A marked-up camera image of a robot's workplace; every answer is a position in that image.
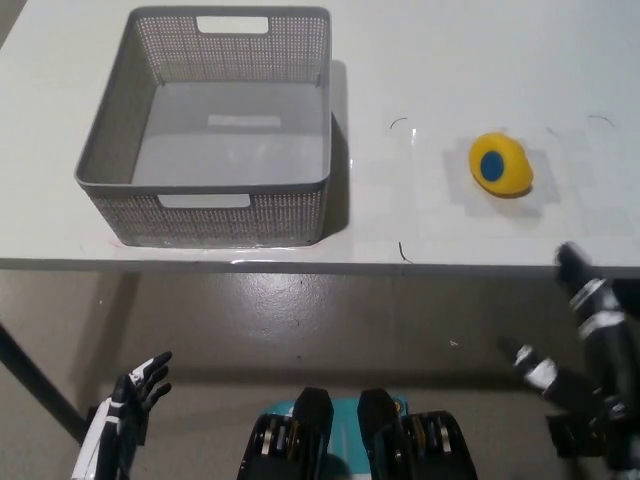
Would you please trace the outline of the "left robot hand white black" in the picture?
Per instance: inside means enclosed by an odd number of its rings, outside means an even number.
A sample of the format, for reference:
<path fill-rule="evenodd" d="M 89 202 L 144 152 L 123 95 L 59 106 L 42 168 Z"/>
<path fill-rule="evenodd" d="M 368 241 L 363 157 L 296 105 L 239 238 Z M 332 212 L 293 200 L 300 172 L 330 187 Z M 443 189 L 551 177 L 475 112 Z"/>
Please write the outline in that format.
<path fill-rule="evenodd" d="M 71 473 L 73 479 L 128 479 L 137 449 L 145 444 L 149 415 L 171 390 L 165 381 L 170 351 L 118 377 L 97 409 Z"/>

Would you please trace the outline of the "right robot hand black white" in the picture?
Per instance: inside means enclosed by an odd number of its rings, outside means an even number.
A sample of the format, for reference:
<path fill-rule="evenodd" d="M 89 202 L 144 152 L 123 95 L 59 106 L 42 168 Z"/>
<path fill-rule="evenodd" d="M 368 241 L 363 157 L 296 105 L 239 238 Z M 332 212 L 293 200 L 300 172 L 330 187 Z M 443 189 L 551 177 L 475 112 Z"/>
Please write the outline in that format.
<path fill-rule="evenodd" d="M 563 459 L 600 457 L 614 479 L 639 476 L 639 341 L 613 285 L 573 242 L 556 253 L 556 279 L 568 296 L 585 374 L 561 368 L 519 340 L 498 347 L 516 374 L 560 414 L 547 417 Z"/>

